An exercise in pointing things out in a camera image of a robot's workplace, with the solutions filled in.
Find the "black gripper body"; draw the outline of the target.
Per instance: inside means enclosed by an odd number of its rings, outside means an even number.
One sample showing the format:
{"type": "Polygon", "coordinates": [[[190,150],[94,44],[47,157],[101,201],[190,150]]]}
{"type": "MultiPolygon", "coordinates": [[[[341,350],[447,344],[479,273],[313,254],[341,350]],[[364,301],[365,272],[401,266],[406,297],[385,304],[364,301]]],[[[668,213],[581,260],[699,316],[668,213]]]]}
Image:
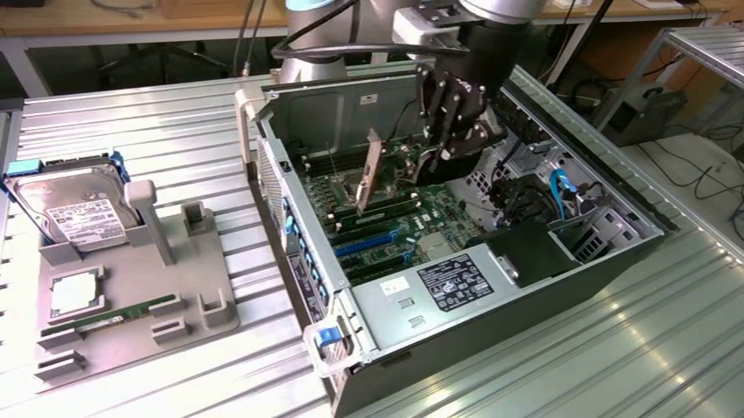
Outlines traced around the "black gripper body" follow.
{"type": "Polygon", "coordinates": [[[532,28],[531,22],[484,21],[464,25],[459,41],[469,51],[436,60],[436,78],[444,81],[444,103],[453,103],[459,94],[459,111],[464,118],[476,118],[484,112],[515,69],[532,28]]]}

